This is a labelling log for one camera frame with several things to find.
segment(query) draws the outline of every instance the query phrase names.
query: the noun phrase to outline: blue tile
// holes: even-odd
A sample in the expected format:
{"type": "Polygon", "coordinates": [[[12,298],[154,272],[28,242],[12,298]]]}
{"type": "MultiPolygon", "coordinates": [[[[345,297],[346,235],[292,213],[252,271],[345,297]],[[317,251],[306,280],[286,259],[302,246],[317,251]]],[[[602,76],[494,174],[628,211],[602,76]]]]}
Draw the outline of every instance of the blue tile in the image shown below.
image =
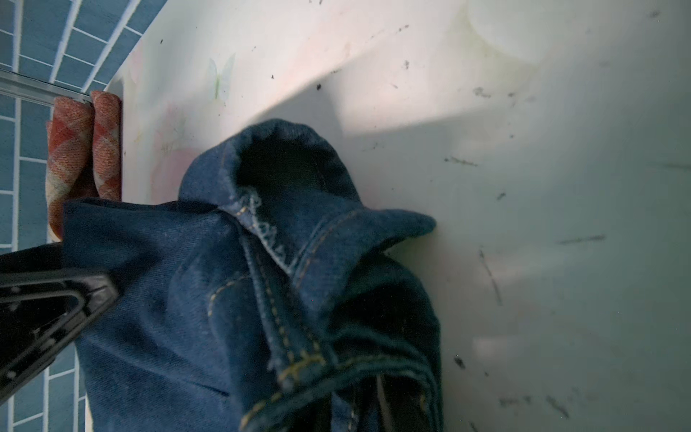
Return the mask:
{"type": "Polygon", "coordinates": [[[29,422],[15,426],[15,432],[41,432],[43,430],[43,418],[38,417],[29,422]]]}
{"type": "Polygon", "coordinates": [[[33,60],[19,58],[19,73],[27,77],[48,81],[52,67],[45,64],[34,62],[33,60]]]}
{"type": "Polygon", "coordinates": [[[139,36],[132,32],[122,32],[117,42],[113,45],[111,53],[108,54],[103,66],[96,74],[96,80],[100,82],[108,82],[117,72],[120,65],[125,61],[129,53],[134,48],[134,45],[139,41],[139,36]]]}
{"type": "Polygon", "coordinates": [[[13,97],[0,95],[0,115],[15,116],[15,99],[13,97]]]}
{"type": "Polygon", "coordinates": [[[53,64],[70,0],[24,0],[21,53],[53,64]]]}
{"type": "Polygon", "coordinates": [[[75,346],[74,344],[67,345],[55,358],[53,364],[50,365],[50,374],[64,372],[75,367],[75,346]]]}
{"type": "Polygon", "coordinates": [[[57,71],[57,80],[81,87],[84,85],[84,82],[86,82],[86,78],[88,78],[88,74],[91,73],[91,69],[93,69],[93,66],[89,66],[86,63],[79,62],[69,57],[62,57],[60,70],[57,71]]]}
{"type": "Polygon", "coordinates": [[[74,422],[74,379],[71,374],[54,378],[48,387],[49,431],[71,431],[74,422]]]}
{"type": "Polygon", "coordinates": [[[164,4],[166,0],[142,0],[127,26],[140,33],[145,32],[164,4]]]}
{"type": "Polygon", "coordinates": [[[12,195],[0,195],[0,243],[12,242],[12,195]]]}
{"type": "Polygon", "coordinates": [[[0,63],[12,64],[12,36],[0,33],[0,63]]]}
{"type": "Polygon", "coordinates": [[[15,5],[10,0],[0,0],[0,28],[12,33],[15,27],[15,5]]]}
{"type": "Polygon", "coordinates": [[[7,404],[0,406],[0,432],[7,432],[7,404]]]}
{"type": "Polygon", "coordinates": [[[79,374],[79,397],[86,394],[86,374],[83,372],[79,374]]]}
{"type": "Polygon", "coordinates": [[[15,165],[15,124],[0,120],[0,189],[12,190],[15,165]]]}
{"type": "Polygon", "coordinates": [[[50,108],[32,102],[21,104],[21,156],[46,159],[48,135],[46,122],[50,120],[50,108]]]}
{"type": "Polygon", "coordinates": [[[86,91],[87,95],[90,95],[92,91],[94,90],[101,90],[103,91],[106,88],[103,84],[98,84],[97,82],[92,82],[91,85],[88,87],[88,90],[86,91]]]}
{"type": "Polygon", "coordinates": [[[89,63],[96,63],[105,45],[83,33],[73,31],[70,34],[70,41],[67,43],[65,52],[89,63]]]}
{"type": "Polygon", "coordinates": [[[15,422],[43,412],[43,373],[15,393],[15,422]]]}
{"type": "Polygon", "coordinates": [[[84,432],[86,428],[86,400],[79,401],[79,417],[77,421],[77,431],[84,432]]]}
{"type": "Polygon", "coordinates": [[[19,165],[19,249],[46,244],[46,164],[19,165]]]}
{"type": "Polygon", "coordinates": [[[75,27],[108,40],[127,3],[128,0],[84,0],[75,27]]]}

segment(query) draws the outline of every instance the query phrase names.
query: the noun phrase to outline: seam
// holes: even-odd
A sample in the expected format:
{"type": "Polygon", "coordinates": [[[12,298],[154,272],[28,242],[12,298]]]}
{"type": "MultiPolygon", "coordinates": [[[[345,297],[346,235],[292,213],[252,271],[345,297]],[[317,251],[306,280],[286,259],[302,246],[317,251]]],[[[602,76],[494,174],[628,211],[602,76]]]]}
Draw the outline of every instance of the seam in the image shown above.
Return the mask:
{"type": "MultiPolygon", "coordinates": [[[[356,357],[351,357],[348,360],[346,360],[343,363],[337,364],[336,369],[343,370],[346,368],[351,367],[352,365],[362,362],[362,361],[373,361],[373,360],[407,360],[407,357],[394,357],[391,355],[385,355],[385,354],[379,354],[379,355],[362,355],[362,356],[356,356],[356,357]]],[[[240,419],[240,426],[239,429],[243,430],[245,426],[247,426],[247,423],[255,416],[259,411],[262,411],[264,408],[266,408],[270,403],[276,402],[279,399],[281,399],[283,396],[282,393],[274,393],[270,399],[269,402],[267,400],[261,400],[254,404],[252,409],[250,409],[243,417],[240,419]]]]}
{"type": "Polygon", "coordinates": [[[228,287],[231,287],[231,286],[235,285],[236,283],[238,283],[239,281],[242,281],[243,279],[248,279],[248,278],[249,278],[249,275],[248,275],[248,274],[244,274],[244,275],[238,277],[237,279],[232,279],[232,280],[226,282],[225,285],[223,285],[223,286],[221,286],[220,288],[218,288],[218,289],[216,290],[216,292],[213,293],[213,294],[211,295],[211,298],[209,299],[209,307],[208,307],[207,314],[208,314],[209,316],[211,316],[211,315],[214,314],[214,311],[213,311],[213,309],[212,309],[212,308],[214,307],[214,301],[216,300],[216,297],[218,297],[218,295],[219,295],[223,290],[225,290],[225,289],[228,288],[228,287]]]}
{"type": "Polygon", "coordinates": [[[295,354],[293,354],[293,352],[290,349],[290,340],[288,339],[288,334],[285,331],[285,327],[283,327],[283,324],[281,323],[281,318],[278,317],[278,309],[276,309],[274,293],[271,291],[271,288],[269,288],[269,281],[266,277],[266,274],[264,274],[264,266],[260,264],[261,260],[259,259],[259,255],[255,255],[255,259],[257,261],[257,267],[259,267],[259,273],[261,274],[262,279],[264,279],[264,290],[266,291],[266,294],[269,298],[269,303],[271,304],[271,313],[274,315],[274,321],[278,326],[278,333],[280,336],[282,336],[283,346],[287,350],[286,355],[288,356],[288,361],[290,361],[290,364],[293,364],[293,362],[295,361],[295,354]]]}
{"type": "Polygon", "coordinates": [[[292,376],[293,379],[297,381],[300,370],[313,363],[320,363],[322,366],[325,366],[326,360],[324,360],[324,357],[322,357],[321,354],[307,355],[307,353],[304,352],[303,359],[301,361],[298,361],[297,363],[283,369],[283,371],[278,375],[278,382],[284,381],[286,378],[288,378],[288,376],[292,376]]]}
{"type": "Polygon", "coordinates": [[[342,223],[346,222],[347,220],[354,218],[358,213],[364,212],[364,210],[365,209],[357,209],[357,210],[353,210],[350,213],[346,214],[337,223],[331,225],[331,227],[319,238],[319,240],[316,242],[316,244],[312,247],[312,250],[310,250],[310,257],[307,258],[307,261],[305,261],[305,267],[300,272],[300,276],[298,278],[298,281],[295,284],[295,290],[300,289],[300,285],[302,284],[303,278],[305,277],[305,274],[307,273],[307,269],[310,267],[310,264],[312,263],[312,256],[314,255],[316,250],[319,249],[321,244],[324,243],[324,240],[326,240],[326,238],[329,236],[329,234],[331,234],[334,231],[334,229],[336,229],[342,223]]]}

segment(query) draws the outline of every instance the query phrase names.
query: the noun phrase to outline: yellow stitching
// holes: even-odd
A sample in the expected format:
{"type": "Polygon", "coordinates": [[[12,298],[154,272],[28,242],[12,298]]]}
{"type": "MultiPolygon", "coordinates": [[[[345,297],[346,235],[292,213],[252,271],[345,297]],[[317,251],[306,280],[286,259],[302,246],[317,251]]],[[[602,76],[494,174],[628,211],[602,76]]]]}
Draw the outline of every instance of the yellow stitching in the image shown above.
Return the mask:
{"type": "Polygon", "coordinates": [[[213,294],[211,295],[211,298],[209,299],[209,311],[208,311],[208,315],[211,316],[211,315],[214,314],[214,312],[213,312],[213,310],[212,310],[212,308],[213,308],[213,306],[214,306],[214,301],[216,300],[216,297],[218,297],[218,295],[220,294],[221,291],[223,291],[224,289],[228,288],[229,286],[234,285],[235,283],[237,283],[237,282],[239,282],[239,281],[242,281],[243,279],[247,279],[247,278],[249,278],[249,275],[248,275],[248,274],[246,274],[246,275],[244,275],[244,276],[241,276],[241,277],[239,277],[239,278],[237,278],[237,279],[233,279],[232,281],[229,281],[228,283],[226,283],[224,286],[218,288],[218,289],[216,290],[216,292],[213,293],[213,294]]]}
{"type": "MultiPolygon", "coordinates": [[[[392,360],[401,359],[401,360],[404,360],[404,359],[406,359],[406,358],[405,358],[405,357],[392,357],[392,356],[390,356],[390,355],[384,355],[384,354],[380,354],[380,355],[364,355],[364,356],[360,356],[360,357],[353,357],[353,358],[350,358],[350,359],[348,359],[345,363],[342,363],[342,364],[337,365],[337,368],[344,369],[344,368],[347,368],[347,367],[349,367],[349,366],[351,366],[351,365],[357,363],[358,361],[370,361],[370,360],[373,360],[373,359],[392,359],[392,360]]],[[[278,393],[274,393],[273,396],[271,396],[272,402],[275,402],[276,400],[279,400],[279,399],[281,398],[282,395],[281,395],[281,396],[276,396],[277,394],[278,394],[278,393]]],[[[257,403],[252,407],[252,409],[249,410],[249,412],[248,412],[247,414],[245,414],[245,415],[243,416],[243,418],[240,420],[240,430],[242,430],[245,426],[247,426],[247,423],[249,423],[249,421],[250,421],[259,411],[263,410],[266,406],[267,406],[267,402],[266,402],[265,400],[262,400],[262,401],[257,402],[257,403]]]]}
{"type": "Polygon", "coordinates": [[[300,284],[302,284],[302,280],[303,280],[303,278],[305,277],[305,273],[307,273],[307,269],[309,268],[310,264],[312,263],[312,255],[314,255],[314,253],[316,252],[316,250],[319,249],[319,246],[321,246],[321,244],[324,243],[324,240],[326,239],[326,237],[327,237],[329,234],[331,234],[331,232],[332,232],[334,229],[336,229],[338,226],[340,226],[340,224],[346,222],[346,221],[349,220],[349,219],[352,219],[353,217],[355,217],[355,215],[357,215],[358,213],[360,213],[360,212],[362,212],[362,211],[364,211],[364,209],[357,209],[357,210],[353,210],[352,212],[348,213],[347,215],[345,215],[345,217],[344,217],[342,220],[340,220],[338,223],[335,223],[334,225],[332,225],[332,226],[328,229],[328,231],[325,232],[324,235],[321,236],[321,238],[319,239],[319,241],[316,242],[316,244],[314,245],[314,247],[312,247],[312,250],[310,251],[310,257],[309,257],[309,258],[307,259],[307,261],[305,262],[305,267],[303,268],[303,271],[300,272],[300,277],[298,278],[298,281],[297,281],[297,283],[295,284],[295,290],[299,290],[299,289],[300,289],[300,284]]]}
{"type": "Polygon", "coordinates": [[[283,372],[281,372],[278,375],[278,382],[282,382],[288,376],[292,376],[293,379],[297,380],[298,379],[298,373],[300,370],[306,368],[312,363],[321,363],[324,365],[326,363],[326,360],[324,360],[324,357],[321,355],[308,355],[304,360],[298,361],[292,366],[288,366],[287,368],[283,369],[283,372]]]}
{"type": "MultiPolygon", "coordinates": [[[[259,259],[259,255],[256,256],[256,261],[257,261],[257,263],[258,263],[257,267],[259,267],[259,272],[261,273],[261,276],[262,276],[262,278],[264,279],[264,283],[266,284],[266,286],[265,286],[265,288],[264,288],[265,291],[266,291],[266,294],[267,294],[267,296],[269,297],[269,301],[271,302],[271,304],[274,304],[274,293],[271,292],[271,289],[269,288],[269,281],[268,281],[268,279],[266,278],[266,275],[264,274],[264,268],[263,268],[263,266],[262,266],[261,264],[259,264],[259,263],[261,262],[260,259],[259,259]]],[[[280,332],[281,332],[281,329],[283,329],[283,334],[285,334],[286,331],[285,331],[283,325],[281,324],[281,319],[278,318],[278,310],[277,310],[276,308],[273,308],[273,307],[272,307],[272,308],[271,308],[271,313],[274,315],[274,321],[276,322],[276,325],[278,326],[278,332],[280,333],[280,332]]],[[[289,360],[290,363],[292,364],[292,363],[293,363],[293,359],[294,359],[295,357],[293,356],[293,353],[292,353],[292,351],[290,350],[290,340],[288,339],[288,336],[287,336],[287,335],[283,336],[283,345],[284,345],[285,349],[287,350],[288,360],[289,360]]]]}

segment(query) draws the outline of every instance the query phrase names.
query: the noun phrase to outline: red plaid cloth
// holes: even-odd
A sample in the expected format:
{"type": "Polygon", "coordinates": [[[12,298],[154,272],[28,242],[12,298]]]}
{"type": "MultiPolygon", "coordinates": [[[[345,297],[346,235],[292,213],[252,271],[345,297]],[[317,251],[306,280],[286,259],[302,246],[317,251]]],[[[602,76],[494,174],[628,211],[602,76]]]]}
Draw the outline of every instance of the red plaid cloth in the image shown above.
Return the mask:
{"type": "Polygon", "coordinates": [[[62,205],[70,198],[94,196],[120,201],[120,99],[92,91],[93,105],[56,97],[48,122],[46,202],[48,224],[62,240],[62,205]]]}

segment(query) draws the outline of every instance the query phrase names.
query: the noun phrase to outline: black speck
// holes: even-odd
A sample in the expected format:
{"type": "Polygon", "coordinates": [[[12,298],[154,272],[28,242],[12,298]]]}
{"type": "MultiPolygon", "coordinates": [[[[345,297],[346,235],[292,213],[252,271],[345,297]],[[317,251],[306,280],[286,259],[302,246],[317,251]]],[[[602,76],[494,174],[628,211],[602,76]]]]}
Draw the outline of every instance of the black speck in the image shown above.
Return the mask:
{"type": "Polygon", "coordinates": [[[459,368],[461,368],[461,369],[466,368],[466,364],[463,362],[463,360],[461,360],[461,357],[456,356],[453,358],[453,361],[456,362],[456,364],[458,365],[459,368]]]}

